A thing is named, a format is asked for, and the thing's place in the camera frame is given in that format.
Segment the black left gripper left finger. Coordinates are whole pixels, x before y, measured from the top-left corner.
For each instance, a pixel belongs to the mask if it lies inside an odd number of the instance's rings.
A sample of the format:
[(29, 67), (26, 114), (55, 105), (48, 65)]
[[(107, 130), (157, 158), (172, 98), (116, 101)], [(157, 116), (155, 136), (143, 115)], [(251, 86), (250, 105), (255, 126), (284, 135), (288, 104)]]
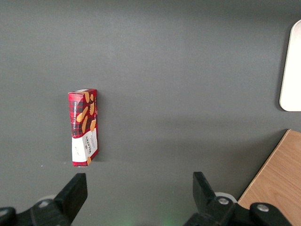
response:
[(0, 209), (2, 226), (70, 226), (87, 199), (87, 177), (77, 173), (54, 197), (38, 201), (24, 212)]

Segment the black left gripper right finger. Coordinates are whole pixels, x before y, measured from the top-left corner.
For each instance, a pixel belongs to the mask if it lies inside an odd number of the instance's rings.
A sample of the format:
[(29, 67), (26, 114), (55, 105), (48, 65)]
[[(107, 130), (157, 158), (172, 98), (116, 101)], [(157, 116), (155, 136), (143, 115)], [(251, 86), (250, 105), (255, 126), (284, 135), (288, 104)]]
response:
[(275, 206), (255, 202), (249, 209), (226, 196), (217, 196), (202, 172), (193, 173), (193, 198), (198, 212), (186, 226), (288, 226), (289, 220)]

